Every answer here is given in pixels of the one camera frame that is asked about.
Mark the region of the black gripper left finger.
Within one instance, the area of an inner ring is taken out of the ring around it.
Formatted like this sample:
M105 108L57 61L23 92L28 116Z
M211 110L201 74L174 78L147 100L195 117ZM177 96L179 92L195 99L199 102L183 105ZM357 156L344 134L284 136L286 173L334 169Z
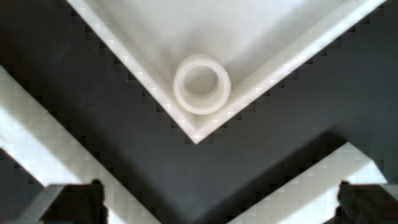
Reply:
M105 186L97 179L89 184L62 187L39 220L44 224L108 224Z

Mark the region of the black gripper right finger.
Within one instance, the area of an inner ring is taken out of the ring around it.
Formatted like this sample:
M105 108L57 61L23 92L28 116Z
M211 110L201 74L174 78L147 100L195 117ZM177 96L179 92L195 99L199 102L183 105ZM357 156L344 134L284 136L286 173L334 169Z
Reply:
M337 191L332 224L398 224L398 184L352 184Z

